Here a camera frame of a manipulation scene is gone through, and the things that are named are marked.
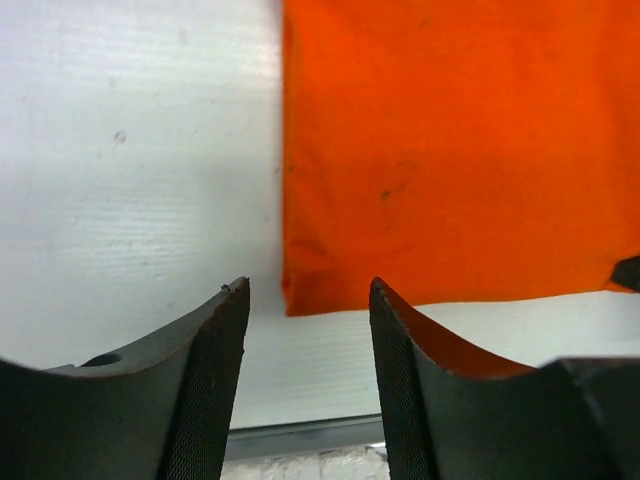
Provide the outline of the orange t shirt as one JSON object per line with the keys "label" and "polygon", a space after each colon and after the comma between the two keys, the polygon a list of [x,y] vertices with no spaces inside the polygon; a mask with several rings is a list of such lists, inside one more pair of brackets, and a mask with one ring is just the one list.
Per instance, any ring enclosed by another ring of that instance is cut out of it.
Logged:
{"label": "orange t shirt", "polygon": [[287,1],[291,316],[609,290],[639,255],[635,1]]}

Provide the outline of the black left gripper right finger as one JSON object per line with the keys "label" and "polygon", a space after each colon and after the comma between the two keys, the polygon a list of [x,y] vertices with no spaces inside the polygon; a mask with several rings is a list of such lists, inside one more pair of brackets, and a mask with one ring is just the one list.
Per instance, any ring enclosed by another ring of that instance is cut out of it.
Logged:
{"label": "black left gripper right finger", "polygon": [[530,367],[371,283],[369,323],[394,479],[635,479],[639,362]]}

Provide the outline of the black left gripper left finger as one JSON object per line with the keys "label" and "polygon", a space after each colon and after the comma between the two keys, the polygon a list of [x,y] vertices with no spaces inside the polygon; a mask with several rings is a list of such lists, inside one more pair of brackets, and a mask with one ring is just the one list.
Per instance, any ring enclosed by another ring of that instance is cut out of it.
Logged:
{"label": "black left gripper left finger", "polygon": [[5,479],[217,479],[250,310],[241,277],[82,365],[1,364]]}

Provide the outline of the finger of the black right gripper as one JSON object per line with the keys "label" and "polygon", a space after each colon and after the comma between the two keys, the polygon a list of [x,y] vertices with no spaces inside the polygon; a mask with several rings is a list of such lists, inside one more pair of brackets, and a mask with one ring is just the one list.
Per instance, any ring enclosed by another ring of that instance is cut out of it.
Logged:
{"label": "finger of the black right gripper", "polygon": [[612,291],[640,292],[640,256],[618,261],[609,276],[607,288]]}

